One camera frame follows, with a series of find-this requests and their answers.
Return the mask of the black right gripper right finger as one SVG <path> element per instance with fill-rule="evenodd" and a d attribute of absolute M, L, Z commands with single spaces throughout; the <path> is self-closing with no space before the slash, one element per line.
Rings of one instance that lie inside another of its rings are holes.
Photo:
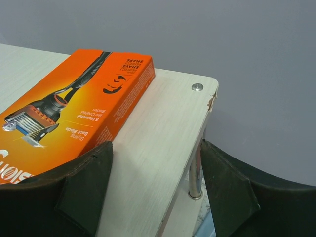
<path fill-rule="evenodd" d="M 314 237 L 316 188 L 255 168 L 203 140 L 201 163 L 218 237 Z"/>

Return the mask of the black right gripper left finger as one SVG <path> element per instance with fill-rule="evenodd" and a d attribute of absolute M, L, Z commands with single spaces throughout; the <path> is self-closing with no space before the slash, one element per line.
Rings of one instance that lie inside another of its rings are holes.
<path fill-rule="evenodd" d="M 113 144 L 106 141 L 50 171 L 18 184 L 2 184 L 0 235 L 95 236 L 113 156 Z"/>

